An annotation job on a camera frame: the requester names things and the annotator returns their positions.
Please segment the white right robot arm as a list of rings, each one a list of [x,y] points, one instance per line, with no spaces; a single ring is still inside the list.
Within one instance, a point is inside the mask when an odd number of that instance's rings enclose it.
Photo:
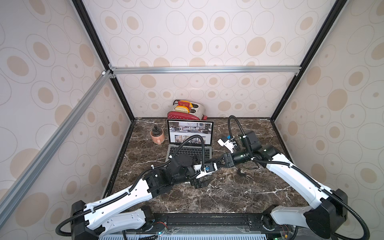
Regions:
[[[219,139],[218,143],[226,147],[229,153],[218,159],[209,160],[202,166],[203,173],[211,173],[220,168],[231,168],[237,164],[252,161],[273,172],[296,190],[308,203],[306,207],[284,207],[271,205],[263,212],[261,222],[264,229],[273,231],[277,226],[292,225],[297,233],[299,228],[310,229],[323,239],[341,239],[339,227],[352,215],[363,229],[362,240],[371,236],[363,218],[348,205],[348,196],[340,189],[332,190],[321,184],[272,145],[263,146],[254,131],[241,134],[238,145],[232,133]]]

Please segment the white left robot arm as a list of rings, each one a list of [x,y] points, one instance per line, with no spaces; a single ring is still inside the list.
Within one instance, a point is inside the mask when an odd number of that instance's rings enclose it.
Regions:
[[[120,231],[150,230],[155,222],[150,207],[144,206],[133,212],[127,212],[127,209],[169,193],[178,184],[189,182],[201,188],[204,185],[202,178],[218,170],[214,160],[206,159],[204,143],[199,155],[191,157],[180,152],[193,139],[201,140],[202,137],[188,137],[164,164],[143,171],[131,186],[99,201],[73,204],[72,216],[56,227],[56,234],[73,240],[98,240]]]

